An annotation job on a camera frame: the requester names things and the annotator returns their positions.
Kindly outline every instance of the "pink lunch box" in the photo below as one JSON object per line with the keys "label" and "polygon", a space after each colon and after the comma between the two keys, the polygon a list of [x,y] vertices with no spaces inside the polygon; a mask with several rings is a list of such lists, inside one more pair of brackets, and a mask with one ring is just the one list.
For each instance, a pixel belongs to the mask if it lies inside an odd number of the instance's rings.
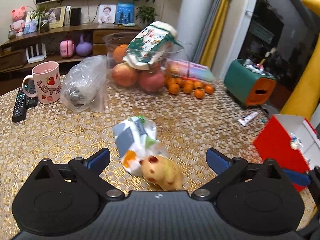
{"label": "pink lunch box", "polygon": [[72,57],[75,51],[75,44],[72,40],[62,41],[60,43],[61,57]]}

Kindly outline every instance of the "gold patterned tablecloth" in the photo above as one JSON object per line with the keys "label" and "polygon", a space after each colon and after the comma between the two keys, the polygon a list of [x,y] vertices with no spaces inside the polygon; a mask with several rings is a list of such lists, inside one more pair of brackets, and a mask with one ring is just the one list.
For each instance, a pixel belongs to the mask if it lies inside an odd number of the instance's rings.
{"label": "gold patterned tablecloth", "polygon": [[[27,112],[24,121],[13,123],[12,109],[17,90],[0,97],[0,239],[10,239],[19,229],[11,213],[12,201],[28,175],[45,157],[54,163],[67,163],[74,157],[87,158],[103,147],[111,152],[110,165],[102,178],[120,188],[154,190],[143,178],[132,177],[122,168],[112,127],[135,115],[144,115],[157,125],[158,139],[168,148],[171,158],[182,167],[183,186],[189,192],[215,177],[205,154],[215,147],[228,157],[241,156],[252,163],[261,159],[252,145],[263,128],[265,118],[259,116],[243,127],[237,119],[253,110],[243,110],[226,93],[222,81],[215,81],[215,92],[198,100],[180,93],[160,96],[109,88],[109,111],[89,110],[76,114],[61,101],[38,104]],[[301,193],[306,224],[314,202],[308,190]]]}

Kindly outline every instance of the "pink plush toy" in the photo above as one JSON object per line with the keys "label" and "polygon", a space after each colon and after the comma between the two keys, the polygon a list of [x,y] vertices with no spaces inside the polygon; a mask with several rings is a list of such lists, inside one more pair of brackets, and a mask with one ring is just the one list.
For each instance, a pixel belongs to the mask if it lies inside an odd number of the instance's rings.
{"label": "pink plush toy", "polygon": [[17,36],[23,35],[23,30],[26,25],[26,7],[22,6],[19,9],[13,10],[11,13],[14,23],[11,25],[11,29],[17,33]]}

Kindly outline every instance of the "picture frame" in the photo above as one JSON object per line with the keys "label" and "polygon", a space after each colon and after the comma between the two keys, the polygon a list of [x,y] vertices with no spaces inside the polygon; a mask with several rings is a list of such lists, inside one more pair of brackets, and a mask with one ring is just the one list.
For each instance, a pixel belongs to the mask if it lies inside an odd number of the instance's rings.
{"label": "picture frame", "polygon": [[24,27],[23,34],[34,33],[38,30],[39,16],[36,17],[35,19],[31,20],[32,14],[33,14],[33,11],[27,13],[26,25]]}
{"label": "picture frame", "polygon": [[116,23],[134,23],[134,10],[135,6],[133,3],[118,3],[116,13]]}
{"label": "picture frame", "polygon": [[50,29],[63,27],[66,7],[61,6],[61,7],[52,8],[52,9],[49,9],[49,12],[50,14],[49,14],[48,21],[50,24]]}
{"label": "picture frame", "polygon": [[98,24],[114,24],[116,21],[115,4],[102,4],[99,6]]}

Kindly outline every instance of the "purple kettlebell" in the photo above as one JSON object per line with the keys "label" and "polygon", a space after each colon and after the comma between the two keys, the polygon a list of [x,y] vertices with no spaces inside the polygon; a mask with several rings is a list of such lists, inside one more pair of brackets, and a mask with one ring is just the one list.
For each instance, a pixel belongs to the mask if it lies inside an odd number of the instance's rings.
{"label": "purple kettlebell", "polygon": [[81,34],[80,43],[76,47],[76,53],[82,57],[88,56],[92,53],[92,44],[90,42],[83,41],[83,34]]}

